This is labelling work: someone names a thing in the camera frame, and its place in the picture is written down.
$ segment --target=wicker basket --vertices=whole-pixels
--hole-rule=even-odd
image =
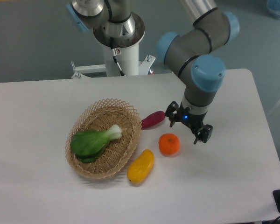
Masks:
[[[113,140],[104,153],[92,163],[79,161],[70,148],[70,141],[78,131],[106,130],[112,125],[122,129],[122,137]],[[88,107],[73,126],[66,141],[65,153],[70,166],[80,175],[92,179],[111,177],[119,172],[134,152],[141,132],[139,114],[127,102],[103,99]]]

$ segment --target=cable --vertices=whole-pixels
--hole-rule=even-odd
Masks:
[[[111,49],[114,49],[114,38],[113,37],[110,37],[110,46],[111,46]],[[115,62],[115,64],[117,64],[117,67],[119,69],[119,72],[120,72],[120,75],[121,76],[126,76],[125,73],[122,71],[121,69],[121,66],[119,65],[118,61],[116,60],[116,56],[113,56],[113,60]]]
[[[280,216],[278,216],[271,224],[275,224],[278,221],[278,219],[280,219]]]

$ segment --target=purple sweet potato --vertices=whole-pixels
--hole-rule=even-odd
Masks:
[[[165,113],[163,111],[154,112],[142,120],[142,129],[155,126],[164,119]]]

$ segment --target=green leafy vegetable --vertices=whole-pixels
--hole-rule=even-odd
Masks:
[[[118,125],[113,125],[106,131],[77,132],[71,139],[70,147],[78,159],[90,161],[90,158],[99,157],[100,150],[111,140],[121,138],[121,133],[122,130]]]

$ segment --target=yellow mango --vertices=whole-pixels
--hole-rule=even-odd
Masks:
[[[127,178],[132,183],[141,183],[154,166],[154,154],[145,149],[142,154],[130,165]]]

